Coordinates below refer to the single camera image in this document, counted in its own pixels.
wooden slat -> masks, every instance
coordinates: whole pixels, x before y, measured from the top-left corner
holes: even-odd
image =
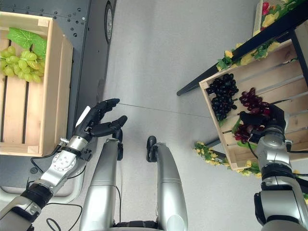
[[[0,39],[0,51],[9,46],[9,40]],[[0,134],[2,134],[2,112],[3,112],[3,100],[4,100],[4,88],[5,88],[5,76],[0,72]]]
[[[23,50],[19,45],[11,43],[19,56]],[[22,143],[26,100],[26,81],[17,77],[8,77],[4,108],[3,141]]]
[[[73,46],[64,36],[61,50],[55,143],[58,143],[61,137],[66,137],[72,58]]]
[[[42,121],[43,83],[30,82],[27,100],[25,143],[39,145]]]
[[[54,149],[57,97],[60,73],[60,57],[63,34],[55,21],[50,21],[47,38],[45,76],[43,83],[43,118],[39,138],[39,153],[50,153]]]

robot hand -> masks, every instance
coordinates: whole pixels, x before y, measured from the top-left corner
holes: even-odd
[[[14,198],[3,210],[0,211],[0,230],[5,231],[32,231],[32,222],[39,216],[41,210],[48,201],[64,185],[67,178],[81,170],[85,166],[82,151],[90,142],[92,137],[101,137],[109,134],[122,134],[121,127],[125,124],[127,117],[122,116],[111,123],[99,125],[100,120],[106,112],[112,110],[119,99],[110,99],[98,103],[95,107],[85,111],[78,120],[78,125],[72,138],[66,146],[61,142],[52,164],[40,179],[28,187],[21,196]]]

grape leaf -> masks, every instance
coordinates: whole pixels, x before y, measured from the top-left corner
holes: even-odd
[[[21,47],[29,49],[35,36],[37,35],[32,32],[10,27],[7,38],[17,43]]]
[[[237,131],[237,129],[238,129],[239,126],[240,126],[240,122],[241,122],[241,118],[239,118],[239,119],[236,121],[235,125],[233,126],[233,128],[232,128],[232,130],[231,130],[231,133],[232,133],[232,134],[234,134],[234,133]]]
[[[45,60],[46,58],[46,48],[47,48],[47,41],[40,37],[39,35],[36,35],[35,39],[33,40],[33,51],[34,53]]]
[[[7,38],[25,49],[29,49],[31,45],[33,45],[33,52],[38,57],[45,60],[47,40],[43,39],[41,36],[29,31],[10,27]]]

dark purple grape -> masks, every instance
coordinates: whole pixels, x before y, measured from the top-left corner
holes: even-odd
[[[250,91],[249,91],[250,97],[255,96],[255,94],[256,94],[256,89],[255,88],[251,88]]]
[[[246,131],[247,131],[248,134],[250,134],[253,129],[254,129],[254,126],[248,125],[247,128],[246,128]]]
[[[229,80],[229,75],[228,74],[224,74],[223,77],[222,77],[222,80],[223,81]]]
[[[206,92],[207,92],[208,94],[212,94],[212,93],[214,93],[214,91],[213,91],[213,89],[212,89],[212,88],[207,88],[207,89],[206,89]]]
[[[267,102],[261,102],[261,105],[262,105],[262,107],[269,107],[270,106],[270,104],[267,103]]]
[[[258,107],[255,107],[255,108],[251,109],[251,111],[250,111],[251,114],[258,114],[259,112],[260,112],[260,108],[258,108]]]
[[[247,97],[248,97],[248,92],[247,92],[247,91],[243,91],[243,92],[242,92],[242,96],[244,96],[244,97],[247,98]]]

yellow flower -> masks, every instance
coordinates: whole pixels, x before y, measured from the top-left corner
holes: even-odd
[[[275,16],[273,14],[268,14],[268,15],[265,16],[262,26],[268,27],[273,22],[275,22]]]
[[[216,153],[212,153],[212,154],[211,154],[211,157],[212,157],[212,158],[215,158],[215,157],[217,157],[217,156],[218,156],[218,155],[217,155]]]
[[[277,12],[274,14],[274,16],[275,16],[275,20],[277,20],[277,18],[279,17],[279,12],[277,11]]]
[[[249,177],[250,176],[250,172],[244,172],[243,175]]]
[[[241,58],[241,65],[247,65],[247,64],[249,64],[251,62],[251,60],[252,60],[251,54],[244,55]]]
[[[241,43],[241,42],[237,43],[237,44],[235,45],[235,48],[239,48],[240,46],[242,46],[242,43]]]
[[[252,163],[251,163],[251,160],[247,160],[246,166],[247,166],[247,167],[251,167],[251,164],[252,164]]]
[[[275,50],[277,47],[279,47],[279,44],[278,42],[272,42],[269,47],[268,47],[268,52],[271,52],[273,50]]]
[[[257,178],[261,178],[261,177],[262,177],[262,174],[261,174],[260,172],[258,172],[257,174],[255,174],[255,176],[256,176]]]
[[[256,30],[254,33],[253,33],[253,36],[256,36],[258,33],[260,33],[261,31],[260,30]]]
[[[233,57],[232,51],[225,51],[225,55],[229,58]]]

